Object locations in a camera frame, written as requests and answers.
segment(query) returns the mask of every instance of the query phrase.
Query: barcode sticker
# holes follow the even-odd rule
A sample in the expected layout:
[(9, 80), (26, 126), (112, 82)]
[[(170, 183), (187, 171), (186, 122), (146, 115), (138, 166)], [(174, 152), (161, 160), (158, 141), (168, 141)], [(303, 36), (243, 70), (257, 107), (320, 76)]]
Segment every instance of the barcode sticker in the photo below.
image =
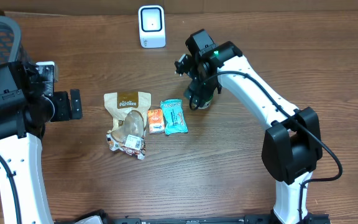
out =
[(127, 140), (125, 141), (125, 147), (129, 147), (131, 149), (140, 150), (142, 144), (142, 138), (128, 135)]

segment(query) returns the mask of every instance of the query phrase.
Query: packaged item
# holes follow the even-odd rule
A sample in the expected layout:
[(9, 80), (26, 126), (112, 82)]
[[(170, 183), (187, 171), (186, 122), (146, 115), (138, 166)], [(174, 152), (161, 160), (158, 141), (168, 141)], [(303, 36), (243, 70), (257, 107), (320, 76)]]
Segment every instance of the packaged item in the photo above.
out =
[(117, 149), (138, 159), (146, 153), (146, 116), (152, 102), (150, 93), (108, 93), (104, 107), (112, 116), (112, 130), (107, 132), (107, 142), (112, 151)]
[(149, 110), (147, 112), (149, 118), (149, 133), (163, 133), (165, 130), (164, 117), (161, 109)]
[(187, 133), (187, 125), (183, 110), (181, 108), (181, 100), (172, 99), (161, 101), (161, 109), (164, 114), (167, 125), (165, 125), (165, 134)]

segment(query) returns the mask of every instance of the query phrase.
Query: wooden tabletop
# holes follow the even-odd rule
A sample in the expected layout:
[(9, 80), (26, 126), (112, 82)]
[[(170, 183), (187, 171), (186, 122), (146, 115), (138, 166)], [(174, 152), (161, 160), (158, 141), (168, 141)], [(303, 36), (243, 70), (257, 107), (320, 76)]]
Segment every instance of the wooden tabletop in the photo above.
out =
[[(288, 101), (318, 113), (322, 139), (344, 174), (310, 184), (308, 209), (330, 214), (333, 223), (358, 223), (358, 11), (166, 15), (162, 49), (140, 46), (137, 16), (16, 20), (29, 55), (58, 64), (56, 90), (81, 90), (83, 119), (47, 124), (43, 142), (53, 219), (99, 208), (111, 217), (140, 218), (270, 212), (275, 181), (260, 158), (264, 132), (228, 90), (207, 110), (184, 106), (188, 134), (148, 134), (144, 161), (113, 153), (106, 144), (112, 117), (103, 95), (145, 91), (153, 106), (184, 99), (190, 79), (174, 75), (173, 63), (187, 53), (189, 35), (204, 28), (219, 44), (235, 43)], [(314, 177), (336, 173), (324, 153)]]

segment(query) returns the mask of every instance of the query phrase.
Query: orange packet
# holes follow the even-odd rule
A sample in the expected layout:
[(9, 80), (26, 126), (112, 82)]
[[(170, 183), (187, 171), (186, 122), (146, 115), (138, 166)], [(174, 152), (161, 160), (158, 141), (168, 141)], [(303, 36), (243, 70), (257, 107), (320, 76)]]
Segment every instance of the orange packet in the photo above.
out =
[(162, 133), (165, 131), (164, 116), (161, 109), (149, 110), (147, 112), (149, 119), (149, 133)]

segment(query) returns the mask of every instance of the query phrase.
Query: blue packet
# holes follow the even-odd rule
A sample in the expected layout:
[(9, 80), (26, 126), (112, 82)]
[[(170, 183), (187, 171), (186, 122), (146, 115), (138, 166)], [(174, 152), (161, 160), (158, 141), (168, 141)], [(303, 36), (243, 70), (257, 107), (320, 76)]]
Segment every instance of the blue packet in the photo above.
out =
[(172, 99), (161, 101), (161, 109), (167, 122), (165, 125), (165, 134), (187, 133), (187, 125), (183, 110), (181, 108), (181, 100)]

